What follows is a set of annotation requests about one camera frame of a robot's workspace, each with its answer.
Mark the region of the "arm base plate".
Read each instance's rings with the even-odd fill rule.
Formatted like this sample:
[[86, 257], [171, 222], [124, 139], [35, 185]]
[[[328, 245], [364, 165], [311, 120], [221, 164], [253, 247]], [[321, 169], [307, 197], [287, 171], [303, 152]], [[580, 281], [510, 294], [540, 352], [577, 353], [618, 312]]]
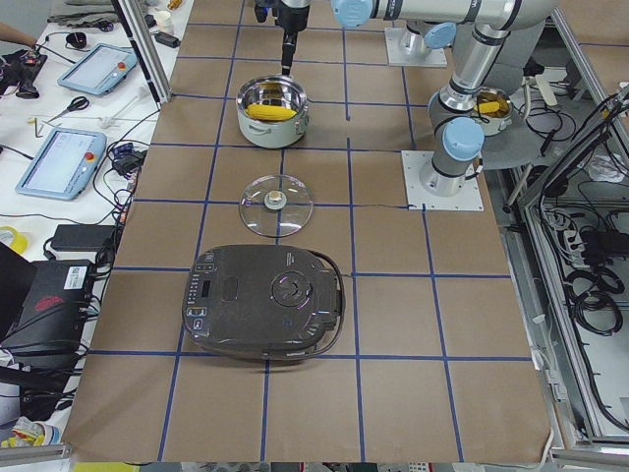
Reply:
[[476, 169], [445, 177], [432, 166], [432, 151], [402, 150], [407, 206], [416, 210], [483, 211]]
[[421, 35], [408, 29], [384, 30], [388, 64], [400, 67], [445, 68], [446, 43], [431, 34]]

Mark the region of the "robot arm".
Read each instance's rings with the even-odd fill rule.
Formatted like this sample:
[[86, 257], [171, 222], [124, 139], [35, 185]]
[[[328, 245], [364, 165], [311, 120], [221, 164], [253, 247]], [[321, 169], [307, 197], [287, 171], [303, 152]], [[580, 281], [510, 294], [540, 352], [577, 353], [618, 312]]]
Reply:
[[506, 38], [543, 22], [556, 1], [333, 1], [331, 9], [344, 28], [371, 19], [471, 24], [471, 39], [449, 83], [429, 104], [436, 151], [419, 172], [424, 189], [437, 197], [459, 193], [470, 164], [481, 155], [485, 135], [471, 117], [477, 96]]

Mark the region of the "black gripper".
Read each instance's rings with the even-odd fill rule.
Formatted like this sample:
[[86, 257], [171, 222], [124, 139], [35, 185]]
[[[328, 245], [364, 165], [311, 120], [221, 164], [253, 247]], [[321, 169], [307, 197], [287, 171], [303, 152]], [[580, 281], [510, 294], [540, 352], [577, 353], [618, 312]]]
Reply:
[[297, 47], [298, 32], [308, 24], [310, 0], [256, 0], [254, 11], [259, 23], [271, 14], [285, 32], [282, 39], [281, 74], [290, 76]]

